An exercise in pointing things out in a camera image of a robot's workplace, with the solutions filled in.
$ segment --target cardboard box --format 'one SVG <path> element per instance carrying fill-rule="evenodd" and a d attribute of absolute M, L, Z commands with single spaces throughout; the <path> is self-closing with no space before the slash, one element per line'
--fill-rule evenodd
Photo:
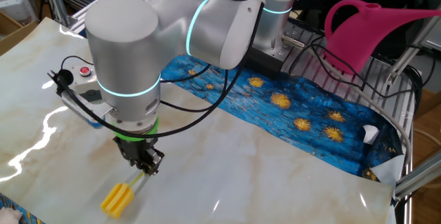
<path fill-rule="evenodd" d="M 22 26 L 6 14 L 0 12 L 0 34 L 7 35 L 0 40 L 0 56 L 26 38 L 36 27 L 36 21 Z"/>

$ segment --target pink watering can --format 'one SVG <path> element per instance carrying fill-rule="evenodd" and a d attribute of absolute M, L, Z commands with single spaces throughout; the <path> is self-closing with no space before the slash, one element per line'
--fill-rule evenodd
<path fill-rule="evenodd" d="M 342 6 L 355 6 L 359 13 L 349 17 L 333 33 L 332 18 Z M 376 3 L 343 0 L 329 11 L 325 21 L 326 49 L 361 72 L 373 50 L 390 32 L 416 19 L 441 16 L 441 10 L 403 10 L 381 8 Z M 352 70 L 332 55 L 325 53 L 338 69 L 353 74 Z"/>

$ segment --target watering can handle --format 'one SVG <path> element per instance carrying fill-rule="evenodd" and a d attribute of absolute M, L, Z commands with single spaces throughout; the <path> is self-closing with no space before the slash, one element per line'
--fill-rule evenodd
<path fill-rule="evenodd" d="M 339 1 L 336 5 L 334 5 L 331 10 L 328 12 L 328 15 L 325 19 L 325 36 L 326 40 L 330 40 L 332 38 L 333 32 L 332 32 L 332 19 L 334 15 L 336 14 L 337 10 L 343 6 L 355 6 L 357 7 L 360 14 L 362 14 L 365 11 L 366 8 L 366 2 L 361 0 L 343 0 Z"/>

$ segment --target red button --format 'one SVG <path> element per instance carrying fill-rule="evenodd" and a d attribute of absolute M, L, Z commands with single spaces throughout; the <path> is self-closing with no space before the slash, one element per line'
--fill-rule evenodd
<path fill-rule="evenodd" d="M 81 73 L 84 73 L 84 74 L 88 73 L 89 71 L 90 71 L 89 67 L 82 67 L 82 68 L 80 69 L 80 72 L 81 72 Z"/>
<path fill-rule="evenodd" d="M 89 69 L 89 67 L 87 67 L 87 66 L 83 66 L 81 69 L 80 69 L 80 75 L 82 76 L 82 77 L 87 77 L 87 76 L 89 76 L 90 75 L 90 69 Z"/>

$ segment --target starry night fabric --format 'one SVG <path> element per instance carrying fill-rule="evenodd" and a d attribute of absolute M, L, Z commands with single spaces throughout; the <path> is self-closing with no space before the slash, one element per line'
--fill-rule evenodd
<path fill-rule="evenodd" d="M 180 79 L 207 64 L 176 57 L 162 79 Z M 229 73 L 229 82 L 237 69 Z M 214 103 L 223 89 L 224 71 L 211 67 L 195 79 L 176 83 Z M 377 180 L 370 168 L 401 155 L 396 129 L 377 112 L 348 102 L 302 77 L 280 75 L 272 81 L 245 68 L 219 107 L 270 134 L 353 175 Z M 372 145 L 363 143 L 364 125 L 380 132 Z"/>

